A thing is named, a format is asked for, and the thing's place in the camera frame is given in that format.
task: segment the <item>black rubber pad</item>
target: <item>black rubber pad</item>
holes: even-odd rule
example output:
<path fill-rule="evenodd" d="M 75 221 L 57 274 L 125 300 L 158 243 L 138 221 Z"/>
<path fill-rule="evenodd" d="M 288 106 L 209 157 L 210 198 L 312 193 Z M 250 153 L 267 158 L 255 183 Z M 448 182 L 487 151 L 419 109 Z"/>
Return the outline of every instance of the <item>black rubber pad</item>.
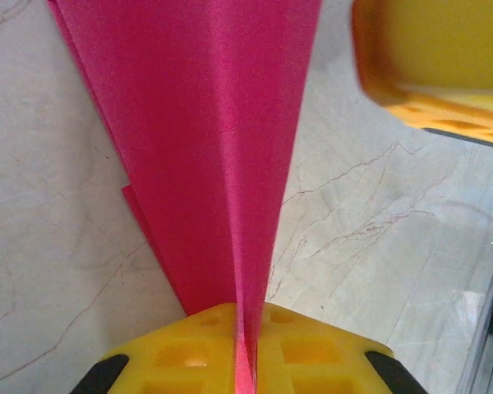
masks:
<path fill-rule="evenodd" d="M 108 394 L 129 360 L 127 355 L 114 355 L 99 361 L 76 385 L 71 394 Z"/>
<path fill-rule="evenodd" d="M 377 351 L 368 351 L 365 356 L 393 394 L 427 394 L 398 360 Z"/>

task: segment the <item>pink paper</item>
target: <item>pink paper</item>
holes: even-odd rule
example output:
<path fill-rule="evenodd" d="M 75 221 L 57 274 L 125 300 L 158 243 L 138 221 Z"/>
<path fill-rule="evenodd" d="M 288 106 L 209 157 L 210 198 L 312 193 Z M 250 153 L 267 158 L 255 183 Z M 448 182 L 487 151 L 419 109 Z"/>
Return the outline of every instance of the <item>pink paper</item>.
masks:
<path fill-rule="evenodd" d="M 237 302 L 237 392 L 252 392 L 320 1 L 49 4 L 186 312 Z"/>

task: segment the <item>white marble surface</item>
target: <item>white marble surface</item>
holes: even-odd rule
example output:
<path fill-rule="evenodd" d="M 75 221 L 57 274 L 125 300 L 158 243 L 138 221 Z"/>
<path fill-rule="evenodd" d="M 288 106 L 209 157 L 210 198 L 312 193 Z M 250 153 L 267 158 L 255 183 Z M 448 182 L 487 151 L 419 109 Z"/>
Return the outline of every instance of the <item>white marble surface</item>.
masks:
<path fill-rule="evenodd" d="M 452 393 L 493 269 L 493 149 L 403 126 L 325 1 L 268 299 L 390 345 Z M 0 393 L 69 392 L 182 317 L 43 0 L 0 1 Z"/>

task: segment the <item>yellow corner clamp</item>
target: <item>yellow corner clamp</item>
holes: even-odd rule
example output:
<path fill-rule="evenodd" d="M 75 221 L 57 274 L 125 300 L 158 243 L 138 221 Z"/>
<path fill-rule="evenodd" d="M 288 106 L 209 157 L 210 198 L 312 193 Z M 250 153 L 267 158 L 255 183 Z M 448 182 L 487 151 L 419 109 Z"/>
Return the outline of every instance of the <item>yellow corner clamp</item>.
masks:
<path fill-rule="evenodd" d="M 233 394 L 236 305 L 223 304 L 106 354 L 71 394 Z M 265 304 L 258 394 L 424 394 L 378 342 Z"/>
<path fill-rule="evenodd" d="M 375 103 L 408 126 L 493 144 L 493 1 L 355 0 L 352 39 Z"/>

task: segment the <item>yellow object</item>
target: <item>yellow object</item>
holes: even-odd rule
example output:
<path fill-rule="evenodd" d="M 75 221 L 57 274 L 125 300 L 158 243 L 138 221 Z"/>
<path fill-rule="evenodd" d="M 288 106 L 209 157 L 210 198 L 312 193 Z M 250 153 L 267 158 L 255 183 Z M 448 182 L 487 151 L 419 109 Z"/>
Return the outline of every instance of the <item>yellow object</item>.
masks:
<path fill-rule="evenodd" d="M 390 394 L 365 353 L 378 342 L 265 304 L 257 352 L 258 394 Z"/>
<path fill-rule="evenodd" d="M 236 305 L 223 304 L 130 341 L 73 393 L 233 394 L 235 324 Z M 257 394 L 390 394 L 367 352 L 393 356 L 380 343 L 265 304 Z"/>
<path fill-rule="evenodd" d="M 130 360 L 109 394 L 233 394 L 235 324 L 223 304 L 113 349 Z"/>
<path fill-rule="evenodd" d="M 362 88 L 410 126 L 493 142 L 493 0 L 356 0 Z"/>

